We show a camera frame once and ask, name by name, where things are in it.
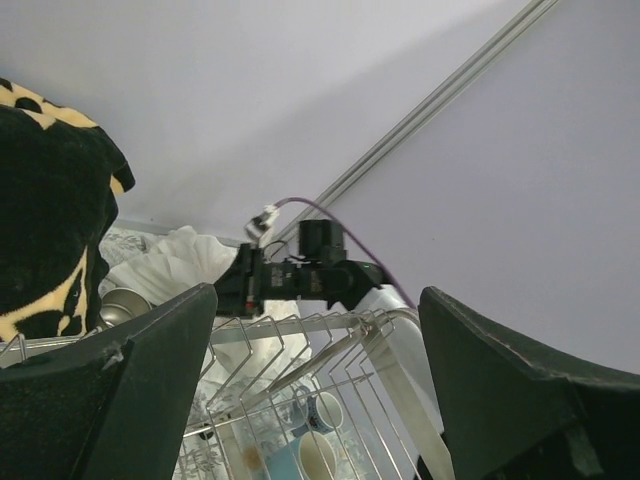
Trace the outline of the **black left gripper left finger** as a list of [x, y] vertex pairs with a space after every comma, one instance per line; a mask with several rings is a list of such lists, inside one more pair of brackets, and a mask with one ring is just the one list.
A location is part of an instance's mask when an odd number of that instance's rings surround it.
[[200, 284], [2, 370], [2, 478], [171, 478], [217, 303]]

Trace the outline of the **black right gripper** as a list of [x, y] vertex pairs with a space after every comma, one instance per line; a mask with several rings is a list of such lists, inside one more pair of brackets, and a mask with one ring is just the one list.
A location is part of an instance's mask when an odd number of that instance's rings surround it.
[[318, 272], [309, 265], [264, 259], [263, 250], [241, 244], [235, 259], [215, 281], [218, 316], [259, 316], [272, 300], [319, 300]]

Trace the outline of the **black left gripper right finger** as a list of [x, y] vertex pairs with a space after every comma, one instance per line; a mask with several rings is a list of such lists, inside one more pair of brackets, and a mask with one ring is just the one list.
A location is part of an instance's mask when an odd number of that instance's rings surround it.
[[638, 478], [638, 375], [554, 349], [436, 287], [418, 311], [457, 478]]

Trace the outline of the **grey textured coffee mug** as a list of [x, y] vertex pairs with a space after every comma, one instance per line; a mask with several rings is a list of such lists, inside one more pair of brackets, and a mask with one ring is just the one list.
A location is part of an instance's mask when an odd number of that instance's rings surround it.
[[309, 431], [320, 434], [336, 431], [344, 422], [344, 412], [333, 394], [301, 385], [294, 390], [290, 419], [291, 434], [298, 438]]

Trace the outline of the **light blue mug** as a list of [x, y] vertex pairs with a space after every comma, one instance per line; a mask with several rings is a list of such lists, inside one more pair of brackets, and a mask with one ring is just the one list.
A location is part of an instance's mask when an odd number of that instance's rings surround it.
[[330, 480], [337, 478], [337, 459], [326, 437], [307, 432], [266, 459], [266, 471], [275, 480]]

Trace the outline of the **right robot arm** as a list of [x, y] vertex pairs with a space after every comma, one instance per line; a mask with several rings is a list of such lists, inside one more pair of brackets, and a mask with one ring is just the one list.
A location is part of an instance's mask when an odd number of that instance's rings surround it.
[[[337, 220], [304, 220], [298, 229], [298, 253], [293, 260], [269, 261], [265, 258], [266, 245], [240, 245], [231, 265], [214, 282], [218, 317], [253, 320], [273, 315], [267, 313], [267, 304], [276, 301], [321, 301], [328, 309], [339, 305], [357, 313], [392, 312], [412, 306], [373, 255], [373, 263], [348, 259], [344, 237], [351, 232]], [[394, 324], [398, 326], [390, 339], [392, 351], [399, 354], [421, 403], [441, 434], [444, 425], [421, 329], [415, 321], [404, 318]], [[229, 373], [240, 367], [246, 375], [255, 375], [258, 366], [266, 364], [266, 353], [257, 351], [269, 347], [256, 345], [265, 343], [262, 340], [249, 342], [255, 352], [251, 360], [246, 341], [221, 348], [222, 364]]]

